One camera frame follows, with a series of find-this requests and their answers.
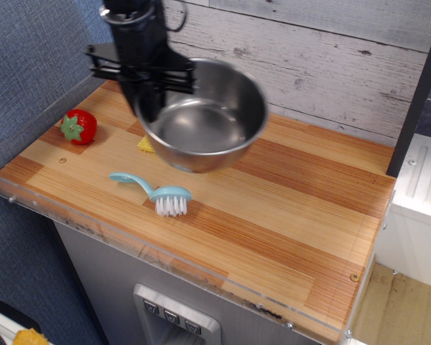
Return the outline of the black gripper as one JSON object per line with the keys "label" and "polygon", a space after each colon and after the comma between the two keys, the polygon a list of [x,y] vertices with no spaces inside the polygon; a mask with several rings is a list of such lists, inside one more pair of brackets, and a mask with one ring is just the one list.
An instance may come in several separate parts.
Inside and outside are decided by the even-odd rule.
{"label": "black gripper", "polygon": [[167,27],[159,16],[107,17],[113,42],[89,45],[94,76],[120,81],[131,110],[139,119],[157,120],[166,91],[193,93],[194,63],[170,48]]}

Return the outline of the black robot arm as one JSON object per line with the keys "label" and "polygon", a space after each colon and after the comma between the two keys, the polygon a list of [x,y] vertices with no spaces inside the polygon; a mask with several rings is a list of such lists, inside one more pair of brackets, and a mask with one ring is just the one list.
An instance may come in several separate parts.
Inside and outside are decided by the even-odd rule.
{"label": "black robot arm", "polygon": [[120,84],[138,118],[156,121],[169,91],[193,93],[195,64],[168,45],[172,30],[161,1],[104,1],[99,13],[113,42],[87,46],[90,69]]}

